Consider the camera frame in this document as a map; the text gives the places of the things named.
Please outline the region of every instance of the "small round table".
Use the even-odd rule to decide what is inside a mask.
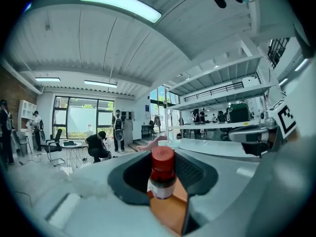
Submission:
[[[82,161],[81,161],[81,155],[80,155],[80,152],[79,152],[79,149],[80,149],[80,148],[83,148],[83,147],[82,147],[82,143],[77,142],[77,143],[75,143],[74,145],[69,145],[69,146],[65,146],[64,143],[63,143],[63,144],[61,145],[61,147],[66,149],[66,161],[67,161],[67,168],[68,168],[68,169],[69,169],[69,166],[70,166],[70,158],[73,159],[74,164],[76,165],[77,168],[78,168],[78,160],[79,160],[79,163],[81,164],[81,166],[83,166]],[[73,158],[73,156],[72,156],[72,152],[73,152],[73,153],[75,154],[75,156],[76,156],[76,161],[74,160],[74,158]]]

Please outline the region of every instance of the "bottle label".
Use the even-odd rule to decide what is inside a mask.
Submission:
[[[155,198],[166,199],[166,198],[169,198],[173,194],[175,183],[166,188],[157,187],[150,180],[149,180],[149,183],[150,183],[150,190],[152,191]]]

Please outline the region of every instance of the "fluorescent light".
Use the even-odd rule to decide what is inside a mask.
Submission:
[[[279,83],[279,85],[281,86],[281,85],[284,84],[287,80],[288,80],[288,78],[285,78],[282,82]]]
[[[58,77],[35,77],[36,81],[60,81]]]
[[[117,84],[113,84],[113,83],[106,83],[106,82],[99,82],[99,81],[87,81],[84,80],[85,84],[90,84],[90,85],[97,85],[97,86],[104,86],[104,87],[112,87],[112,88],[116,88],[118,85]]]
[[[158,21],[161,18],[161,13],[155,9],[149,7],[148,5],[138,1],[138,0],[80,0],[80,1],[90,1],[90,2],[100,2],[115,6],[124,10],[128,10],[135,13],[152,23]]]
[[[305,59],[304,61],[301,62],[300,65],[298,65],[298,67],[295,69],[295,71],[299,71],[306,63],[307,63],[308,59]]]

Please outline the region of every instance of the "crouching person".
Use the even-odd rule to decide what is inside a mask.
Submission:
[[[104,148],[103,140],[106,139],[105,131],[100,131],[97,134],[86,138],[85,142],[88,144],[88,154],[94,157],[94,162],[100,162],[100,158],[111,159],[111,152]]]

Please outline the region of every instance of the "red bottle cap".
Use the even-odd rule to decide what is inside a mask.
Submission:
[[[174,169],[174,150],[167,146],[159,146],[152,150],[153,169],[171,171]]]

